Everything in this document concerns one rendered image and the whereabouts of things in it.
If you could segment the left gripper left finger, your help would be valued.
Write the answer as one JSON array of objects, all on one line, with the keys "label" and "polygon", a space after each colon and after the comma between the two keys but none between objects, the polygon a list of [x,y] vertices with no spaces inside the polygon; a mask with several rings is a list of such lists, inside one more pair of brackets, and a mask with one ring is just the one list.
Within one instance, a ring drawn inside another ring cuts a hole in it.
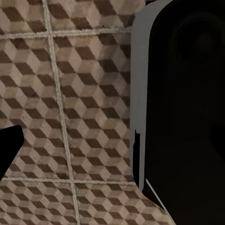
[{"label": "left gripper left finger", "polygon": [[0,130],[0,180],[24,144],[21,125]]}]

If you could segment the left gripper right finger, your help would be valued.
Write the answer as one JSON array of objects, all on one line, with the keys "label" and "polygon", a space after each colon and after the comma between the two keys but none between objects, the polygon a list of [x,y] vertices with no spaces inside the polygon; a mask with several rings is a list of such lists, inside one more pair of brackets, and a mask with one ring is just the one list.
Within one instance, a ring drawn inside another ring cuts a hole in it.
[{"label": "left gripper right finger", "polygon": [[219,153],[221,158],[225,162],[225,127],[221,125],[214,125],[212,132],[211,132],[211,137],[210,137],[210,142],[216,149],[216,151]]}]

